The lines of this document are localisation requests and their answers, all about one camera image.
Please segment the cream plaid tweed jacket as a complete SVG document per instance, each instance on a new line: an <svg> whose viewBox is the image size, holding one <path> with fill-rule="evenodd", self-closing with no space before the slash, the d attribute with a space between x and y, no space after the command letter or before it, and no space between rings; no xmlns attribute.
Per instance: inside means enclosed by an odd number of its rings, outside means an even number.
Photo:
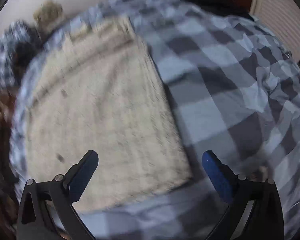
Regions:
<svg viewBox="0 0 300 240"><path fill-rule="evenodd" d="M74 204L80 213L167 193L192 177L147 45L127 17L82 25L48 53L26 109L25 145L36 181L98 153Z"/></svg>

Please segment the black clothing pile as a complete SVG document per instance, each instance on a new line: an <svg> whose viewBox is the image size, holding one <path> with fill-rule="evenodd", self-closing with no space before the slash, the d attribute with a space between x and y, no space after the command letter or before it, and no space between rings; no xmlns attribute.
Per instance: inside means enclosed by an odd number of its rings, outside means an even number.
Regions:
<svg viewBox="0 0 300 240"><path fill-rule="evenodd" d="M201 9L218 16L238 16L247 20L255 21L249 12L237 5L233 0L183 0L197 5Z"/></svg>

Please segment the blue checkered bed sheet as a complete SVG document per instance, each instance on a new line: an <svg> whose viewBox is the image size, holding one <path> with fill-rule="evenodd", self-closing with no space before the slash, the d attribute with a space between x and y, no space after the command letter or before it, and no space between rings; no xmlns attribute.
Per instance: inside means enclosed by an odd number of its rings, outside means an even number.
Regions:
<svg viewBox="0 0 300 240"><path fill-rule="evenodd" d="M258 21L221 17L181 0L107 0L56 31L29 64L13 117L10 160L21 196L26 173L25 109L48 52L67 31L126 15L149 46L185 151L189 185L147 201L83 215L100 239L203 238L225 204L202 169L212 150L235 173L266 165L280 194L285 239L300 228L300 68Z"/></svg>

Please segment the rumpled blue checkered quilt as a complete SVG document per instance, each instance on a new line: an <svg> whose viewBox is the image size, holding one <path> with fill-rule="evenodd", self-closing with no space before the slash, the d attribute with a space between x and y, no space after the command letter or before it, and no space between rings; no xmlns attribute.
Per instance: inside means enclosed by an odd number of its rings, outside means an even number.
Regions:
<svg viewBox="0 0 300 240"><path fill-rule="evenodd" d="M25 21L12 22L0 37L0 90L17 87L41 45L40 34Z"/></svg>

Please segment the beige box fan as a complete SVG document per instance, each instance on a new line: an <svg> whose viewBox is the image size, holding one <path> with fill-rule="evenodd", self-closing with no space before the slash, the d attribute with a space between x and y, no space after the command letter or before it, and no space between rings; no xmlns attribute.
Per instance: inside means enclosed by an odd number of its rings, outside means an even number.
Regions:
<svg viewBox="0 0 300 240"><path fill-rule="evenodd" d="M33 13L33 19L41 32L49 34L65 20L63 7L58 2L47 0Z"/></svg>

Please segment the white louvered wardrobe door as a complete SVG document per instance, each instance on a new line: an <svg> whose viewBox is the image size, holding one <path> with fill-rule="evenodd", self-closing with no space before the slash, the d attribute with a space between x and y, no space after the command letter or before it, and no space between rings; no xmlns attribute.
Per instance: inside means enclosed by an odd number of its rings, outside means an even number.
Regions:
<svg viewBox="0 0 300 240"><path fill-rule="evenodd" d="M300 8L293 0L252 0L250 14L270 29L300 61Z"/></svg>

